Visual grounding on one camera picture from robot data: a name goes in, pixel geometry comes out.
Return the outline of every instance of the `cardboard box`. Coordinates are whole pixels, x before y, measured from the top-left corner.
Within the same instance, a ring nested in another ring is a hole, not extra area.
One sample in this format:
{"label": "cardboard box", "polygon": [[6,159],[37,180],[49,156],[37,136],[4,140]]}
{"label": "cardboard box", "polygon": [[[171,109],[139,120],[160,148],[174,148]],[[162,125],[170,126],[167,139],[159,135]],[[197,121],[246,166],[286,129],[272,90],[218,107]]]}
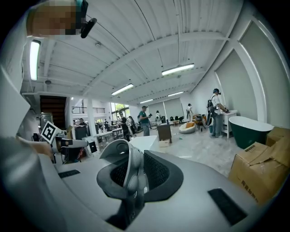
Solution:
{"label": "cardboard box", "polygon": [[280,189],[289,167],[289,138],[282,137],[272,147],[255,142],[237,154],[228,178],[263,205]]}
{"label": "cardboard box", "polygon": [[290,138],[290,130],[283,127],[275,126],[273,130],[271,130],[270,133],[267,134],[266,145],[271,147],[283,137]]}
{"label": "cardboard box", "polygon": [[73,127],[71,125],[69,125],[68,129],[67,129],[67,136],[68,136],[68,139],[70,139],[70,140],[73,139],[72,129],[73,129]]}
{"label": "cardboard box", "polygon": [[169,140],[159,141],[159,147],[169,147]]}

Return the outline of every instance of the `fluorescent ceiling light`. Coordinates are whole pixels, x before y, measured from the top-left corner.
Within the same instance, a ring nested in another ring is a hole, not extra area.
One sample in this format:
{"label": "fluorescent ceiling light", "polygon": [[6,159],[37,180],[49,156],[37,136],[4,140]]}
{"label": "fluorescent ceiling light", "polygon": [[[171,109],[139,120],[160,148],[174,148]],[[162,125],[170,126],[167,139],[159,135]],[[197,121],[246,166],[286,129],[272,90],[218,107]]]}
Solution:
{"label": "fluorescent ceiling light", "polygon": [[123,92],[123,91],[125,91],[125,90],[127,90],[127,89],[132,88],[133,86],[134,86],[134,85],[132,85],[132,84],[126,85],[126,86],[123,87],[122,89],[119,89],[119,90],[117,90],[116,92],[113,92],[112,95],[117,95],[117,94],[120,93],[120,92]]}
{"label": "fluorescent ceiling light", "polygon": [[168,97],[171,97],[171,96],[174,96],[174,95],[177,95],[177,94],[180,94],[180,93],[183,93],[183,91],[177,92],[177,93],[173,93],[173,94],[169,94]]}
{"label": "fluorescent ceiling light", "polygon": [[162,75],[165,76],[165,75],[168,75],[168,74],[171,74],[171,73],[175,73],[175,72],[182,71],[182,70],[189,69],[189,68],[193,68],[193,67],[194,67],[194,63],[188,64],[188,65],[184,65],[184,66],[179,66],[177,68],[172,68],[172,69],[168,69],[166,71],[163,71]]}
{"label": "fluorescent ceiling light", "polygon": [[32,40],[30,45],[30,58],[29,58],[29,67],[30,67],[30,78],[31,80],[37,80],[37,61],[39,54],[40,41]]}
{"label": "fluorescent ceiling light", "polygon": [[153,99],[147,100],[147,101],[141,101],[140,104],[145,103],[145,102],[150,102],[153,101]]}

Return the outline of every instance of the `man in green shirt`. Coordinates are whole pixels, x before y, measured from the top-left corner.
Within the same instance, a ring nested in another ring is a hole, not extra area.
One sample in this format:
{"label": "man in green shirt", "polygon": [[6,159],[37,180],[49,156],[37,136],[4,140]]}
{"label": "man in green shirt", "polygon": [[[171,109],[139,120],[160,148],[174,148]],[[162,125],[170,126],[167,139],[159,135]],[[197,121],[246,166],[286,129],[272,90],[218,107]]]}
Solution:
{"label": "man in green shirt", "polygon": [[149,118],[151,116],[146,115],[145,111],[146,111],[146,106],[142,106],[142,111],[140,111],[139,115],[140,115],[140,123],[141,126],[143,128],[144,134],[143,136],[150,136],[150,130],[149,130]]}

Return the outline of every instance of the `vr headset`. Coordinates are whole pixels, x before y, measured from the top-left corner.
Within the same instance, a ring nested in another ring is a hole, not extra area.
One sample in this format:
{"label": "vr headset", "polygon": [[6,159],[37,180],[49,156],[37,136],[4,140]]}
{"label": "vr headset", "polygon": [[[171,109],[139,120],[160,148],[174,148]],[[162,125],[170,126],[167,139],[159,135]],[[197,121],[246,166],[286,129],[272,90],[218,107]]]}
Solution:
{"label": "vr headset", "polygon": [[81,37],[84,39],[87,37],[92,27],[96,24],[97,19],[92,18],[90,21],[86,21],[88,2],[86,0],[76,0],[77,5],[77,21],[76,28],[81,29]]}

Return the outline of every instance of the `orange cushion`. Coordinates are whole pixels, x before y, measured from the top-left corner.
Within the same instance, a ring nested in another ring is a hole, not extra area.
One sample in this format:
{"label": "orange cushion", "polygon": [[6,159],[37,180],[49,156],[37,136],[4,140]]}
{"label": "orange cushion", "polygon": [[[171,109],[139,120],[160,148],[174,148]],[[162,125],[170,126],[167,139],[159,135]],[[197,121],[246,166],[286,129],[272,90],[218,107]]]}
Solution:
{"label": "orange cushion", "polygon": [[188,123],[186,123],[186,127],[185,128],[190,128],[192,126],[194,126],[194,122],[188,122]]}

